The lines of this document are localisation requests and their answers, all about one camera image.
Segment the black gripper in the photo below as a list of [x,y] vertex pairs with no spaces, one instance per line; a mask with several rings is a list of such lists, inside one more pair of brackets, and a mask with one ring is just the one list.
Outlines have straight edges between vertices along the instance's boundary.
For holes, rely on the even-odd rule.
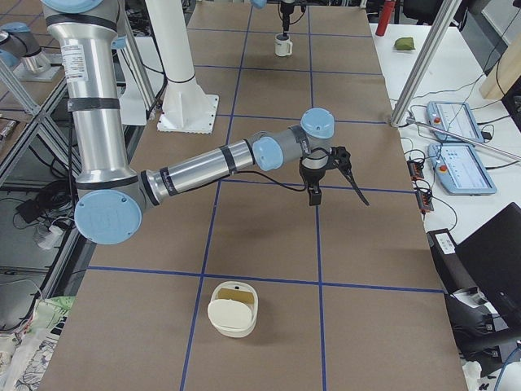
[[319,187],[320,181],[324,178],[327,171],[328,159],[304,158],[299,162],[299,173],[307,188],[309,195],[309,205],[314,206],[322,202],[322,190]]
[[296,6],[295,0],[280,0],[278,9],[282,17],[282,35],[287,37],[290,30],[291,18]]

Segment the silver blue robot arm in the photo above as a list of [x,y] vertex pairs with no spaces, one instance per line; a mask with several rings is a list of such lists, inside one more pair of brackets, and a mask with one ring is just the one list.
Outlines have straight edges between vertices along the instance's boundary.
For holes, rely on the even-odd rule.
[[87,239],[124,242],[140,227],[143,213],[164,199],[254,165],[267,172],[299,161],[304,189],[310,202],[318,203],[319,182],[335,167],[330,112],[311,108],[282,132],[260,132],[155,172],[136,172],[127,157],[112,60],[112,46],[124,35],[123,2],[45,1],[42,6],[48,30],[61,46],[81,155],[74,219]]
[[[262,9],[266,7],[267,0],[251,0],[251,4],[256,9]],[[282,21],[282,35],[288,37],[288,33],[291,25],[291,15],[294,13],[296,2],[294,0],[280,0],[278,4],[278,15]]]

